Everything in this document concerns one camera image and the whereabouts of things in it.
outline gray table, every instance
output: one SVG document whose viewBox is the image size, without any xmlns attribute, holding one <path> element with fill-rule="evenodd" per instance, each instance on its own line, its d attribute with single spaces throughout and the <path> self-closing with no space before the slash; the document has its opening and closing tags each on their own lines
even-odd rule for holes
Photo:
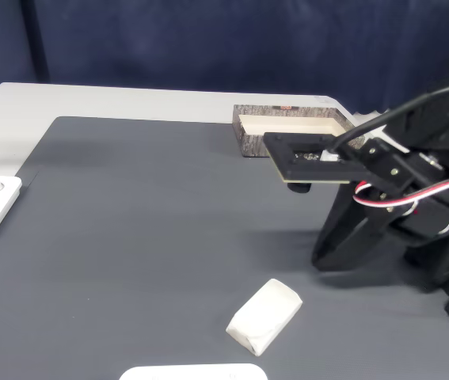
<svg viewBox="0 0 449 380">
<path fill-rule="evenodd" d="M 389 255 L 354 281 L 316 273 L 337 187 L 289 192 L 230 125 L 59 118 L 18 175 L 0 227 L 0 378 L 233 362 L 270 380 L 449 378 L 445 296 L 406 284 Z M 258 359 L 224 329 L 270 278 L 304 305 Z"/>
</svg>

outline dark gray surface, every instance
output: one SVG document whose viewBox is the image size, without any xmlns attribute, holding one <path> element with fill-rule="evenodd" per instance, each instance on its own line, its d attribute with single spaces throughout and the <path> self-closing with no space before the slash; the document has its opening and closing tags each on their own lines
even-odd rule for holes
<svg viewBox="0 0 449 380">
<path fill-rule="evenodd" d="M 445 296 L 394 262 L 322 279 L 309 251 L 337 187 L 289 192 L 230 125 L 59 118 L 19 176 L 32 182 L 0 227 L 0 379 L 233 362 L 269 380 L 449 378 Z M 304 304 L 258 359 L 224 330 L 270 278 Z"/>
</svg>

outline white table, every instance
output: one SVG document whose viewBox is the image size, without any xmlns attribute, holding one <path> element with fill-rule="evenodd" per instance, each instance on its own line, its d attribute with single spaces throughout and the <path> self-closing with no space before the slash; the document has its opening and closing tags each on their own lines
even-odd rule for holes
<svg viewBox="0 0 449 380">
<path fill-rule="evenodd" d="M 314 97 L 3 83 L 0 175 L 13 176 L 59 116 L 230 123 L 235 104 L 311 106 Z M 340 104 L 337 107 L 356 124 Z"/>
</svg>

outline wire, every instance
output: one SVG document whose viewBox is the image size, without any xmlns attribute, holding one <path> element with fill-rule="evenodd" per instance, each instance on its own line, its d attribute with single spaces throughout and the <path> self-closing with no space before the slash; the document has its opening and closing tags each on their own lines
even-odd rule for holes
<svg viewBox="0 0 449 380">
<path fill-rule="evenodd" d="M 356 186 L 356 188 L 355 188 L 355 195 L 353 196 L 353 199 L 356 202 L 363 204 L 364 206 L 386 208 L 386 207 L 402 206 L 404 204 L 417 202 L 424 198 L 428 198 L 429 196 L 433 196 L 439 192 L 443 192 L 444 190 L 448 190 L 449 189 L 449 180 L 443 180 L 441 182 L 433 184 L 432 186 L 428 186 L 427 188 L 422 188 L 421 190 L 419 190 L 417 192 L 413 192 L 411 194 L 408 194 L 405 197 L 402 197 L 402 198 L 399 198 L 396 200 L 389 199 L 389 200 L 375 201 L 375 200 L 359 198 L 358 196 L 356 196 L 356 194 L 358 194 L 365 188 L 370 188 L 370 187 L 371 187 L 371 184 L 368 184 L 365 181 L 360 182 L 358 184 L 358 186 Z"/>
<path fill-rule="evenodd" d="M 328 150 L 330 153 L 335 153 L 336 149 L 340 145 L 348 143 L 349 141 L 355 139 L 356 137 L 360 137 L 365 133 L 373 131 L 374 129 L 381 127 L 382 125 L 386 124 L 392 119 L 395 119 L 409 111 L 419 108 L 421 105 L 424 105 L 430 101 L 434 101 L 439 97 L 444 97 L 446 95 L 449 95 L 449 86 L 444 87 L 442 89 L 438 89 L 432 93 L 425 93 L 415 99 L 412 99 L 411 101 L 402 104 L 400 107 L 397 107 L 396 109 L 392 109 L 391 111 L 385 112 L 382 115 L 379 115 L 376 118 L 369 120 L 366 123 L 359 125 L 358 127 L 354 127 L 353 129 L 350 129 L 349 131 L 343 133 L 342 135 L 337 136 L 330 144 Z"/>
</svg>

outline red and white wire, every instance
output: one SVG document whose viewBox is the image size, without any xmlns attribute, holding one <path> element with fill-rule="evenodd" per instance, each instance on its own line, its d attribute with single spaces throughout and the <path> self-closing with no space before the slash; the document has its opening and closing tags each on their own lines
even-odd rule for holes
<svg viewBox="0 0 449 380">
<path fill-rule="evenodd" d="M 358 186 L 356 186 L 355 189 L 355 195 L 353 196 L 353 199 L 363 204 L 364 206 L 369 207 L 396 207 L 396 206 L 402 206 L 404 204 L 409 204 L 412 202 L 417 202 L 419 200 L 422 200 L 424 198 L 428 198 L 429 196 L 433 196 L 439 192 L 443 192 L 444 190 L 449 189 L 449 180 L 443 180 L 441 182 L 438 182 L 436 184 L 433 184 L 432 186 L 428 186 L 427 188 L 422 188 L 421 190 L 418 190 L 417 192 L 413 192 L 411 194 L 408 194 L 405 197 L 399 198 L 399 199 L 389 199 L 389 200 L 369 200 L 369 199 L 363 199 L 356 196 L 359 192 L 364 190 L 365 188 L 370 188 L 371 184 L 368 184 L 365 181 L 361 181 Z"/>
</svg>

